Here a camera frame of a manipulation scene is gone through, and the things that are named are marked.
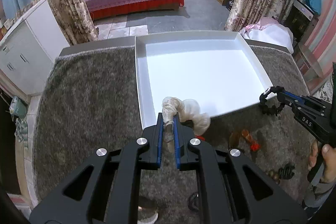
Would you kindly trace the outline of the person's right hand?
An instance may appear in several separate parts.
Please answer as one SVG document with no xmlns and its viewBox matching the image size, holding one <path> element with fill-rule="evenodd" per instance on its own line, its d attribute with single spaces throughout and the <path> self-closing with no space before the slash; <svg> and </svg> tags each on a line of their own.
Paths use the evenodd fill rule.
<svg viewBox="0 0 336 224">
<path fill-rule="evenodd" d="M 317 140 L 311 144 L 311 151 L 308 159 L 308 169 L 311 170 L 315 166 L 319 152 L 322 153 L 325 162 L 325 169 L 320 181 L 323 183 L 335 182 L 336 154 L 335 148 L 331 147 L 329 144 L 325 144 L 322 148 L 318 148 Z"/>
</svg>

